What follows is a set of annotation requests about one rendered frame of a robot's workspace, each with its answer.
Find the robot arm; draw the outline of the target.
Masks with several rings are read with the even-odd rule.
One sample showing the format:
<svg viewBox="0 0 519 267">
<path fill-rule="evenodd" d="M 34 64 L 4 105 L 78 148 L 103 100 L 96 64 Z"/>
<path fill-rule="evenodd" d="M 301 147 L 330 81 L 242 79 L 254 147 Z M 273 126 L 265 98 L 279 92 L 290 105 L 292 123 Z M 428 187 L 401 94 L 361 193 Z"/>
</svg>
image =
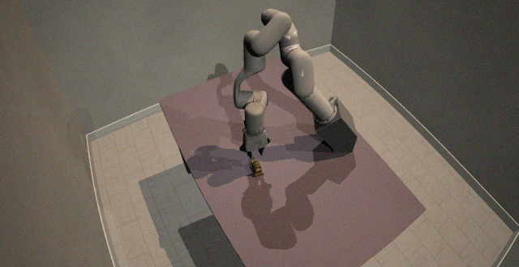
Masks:
<svg viewBox="0 0 519 267">
<path fill-rule="evenodd" d="M 278 42 L 281 61 L 288 67 L 282 73 L 282 83 L 313 113 L 318 124 L 332 121 L 337 113 L 334 101 L 338 97 L 331 96 L 327 100 L 315 87 L 311 57 L 300 48 L 298 33 L 289 15 L 267 9 L 263 11 L 261 21 L 266 25 L 261 31 L 251 30 L 244 36 L 244 68 L 234 81 L 234 105 L 238 109 L 245 109 L 245 128 L 242 132 L 259 136 L 264 131 L 268 94 L 265 91 L 241 91 L 240 85 L 247 77 L 264 70 L 265 54 Z"/>
</svg>

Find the yellow cube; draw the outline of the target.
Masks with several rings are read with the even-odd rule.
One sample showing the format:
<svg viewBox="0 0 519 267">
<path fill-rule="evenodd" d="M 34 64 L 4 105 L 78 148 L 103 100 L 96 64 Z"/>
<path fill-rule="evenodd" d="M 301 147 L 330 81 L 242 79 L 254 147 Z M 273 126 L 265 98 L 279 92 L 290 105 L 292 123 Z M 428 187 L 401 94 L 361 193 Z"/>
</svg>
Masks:
<svg viewBox="0 0 519 267">
<path fill-rule="evenodd" d="M 262 173 L 262 168 L 260 165 L 254 166 L 255 174 Z"/>
<path fill-rule="evenodd" d="M 252 167 L 253 167 L 253 169 L 254 169 L 254 166 L 257 166 L 257 165 L 259 165 L 259 162 L 258 162 L 258 160 L 257 160 L 257 159 L 255 159 L 255 160 L 252 160 L 252 161 L 251 161 L 251 165 L 252 165 Z"/>
</svg>

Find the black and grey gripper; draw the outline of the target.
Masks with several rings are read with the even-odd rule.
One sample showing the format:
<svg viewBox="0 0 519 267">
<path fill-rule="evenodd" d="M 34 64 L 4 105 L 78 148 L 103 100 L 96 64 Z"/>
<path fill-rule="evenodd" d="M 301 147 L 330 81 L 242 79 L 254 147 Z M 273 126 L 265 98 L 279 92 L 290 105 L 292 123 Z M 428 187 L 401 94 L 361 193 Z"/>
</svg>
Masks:
<svg viewBox="0 0 519 267">
<path fill-rule="evenodd" d="M 270 142 L 270 139 L 267 137 L 267 132 L 264 128 L 264 131 L 259 136 L 250 136 L 246 132 L 243 133 L 243 144 L 239 148 L 240 151 L 244 151 L 250 159 L 252 159 L 251 151 L 259 149 L 260 155 L 263 155 L 264 147 Z M 263 150 L 262 150 L 263 149 Z"/>
</svg>

